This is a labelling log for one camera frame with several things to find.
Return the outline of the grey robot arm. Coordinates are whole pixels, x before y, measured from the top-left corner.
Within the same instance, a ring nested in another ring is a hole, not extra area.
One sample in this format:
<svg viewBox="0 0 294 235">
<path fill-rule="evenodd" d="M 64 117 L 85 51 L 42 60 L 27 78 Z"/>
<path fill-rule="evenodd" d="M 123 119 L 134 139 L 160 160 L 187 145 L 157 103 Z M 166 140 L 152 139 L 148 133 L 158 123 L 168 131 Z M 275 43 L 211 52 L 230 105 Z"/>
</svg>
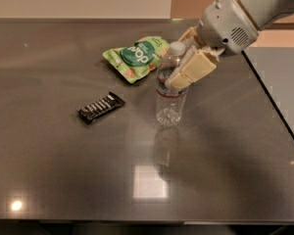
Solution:
<svg viewBox="0 0 294 235">
<path fill-rule="evenodd" d="M 198 25 L 179 38 L 186 52 L 166 87 L 181 90 L 213 72 L 220 56 L 233 56 L 257 41 L 259 32 L 294 14 L 294 0 L 215 0 Z"/>
</svg>

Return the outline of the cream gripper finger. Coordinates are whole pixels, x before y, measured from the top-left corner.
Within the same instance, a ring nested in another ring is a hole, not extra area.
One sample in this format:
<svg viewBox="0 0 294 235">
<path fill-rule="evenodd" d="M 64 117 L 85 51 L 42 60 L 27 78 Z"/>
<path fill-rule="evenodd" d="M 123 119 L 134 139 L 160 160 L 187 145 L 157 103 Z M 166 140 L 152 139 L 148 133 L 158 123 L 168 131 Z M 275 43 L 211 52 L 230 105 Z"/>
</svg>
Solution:
<svg viewBox="0 0 294 235">
<path fill-rule="evenodd" d="M 178 39 L 183 43 L 186 48 L 190 48 L 194 45 L 196 48 L 202 48 L 205 46 L 203 39 L 197 34 L 197 26 L 189 27 Z"/>
<path fill-rule="evenodd" d="M 224 48 L 192 45 L 183 56 L 179 66 L 169 76 L 165 85 L 171 90 L 181 90 L 204 78 L 217 68 Z"/>
</svg>

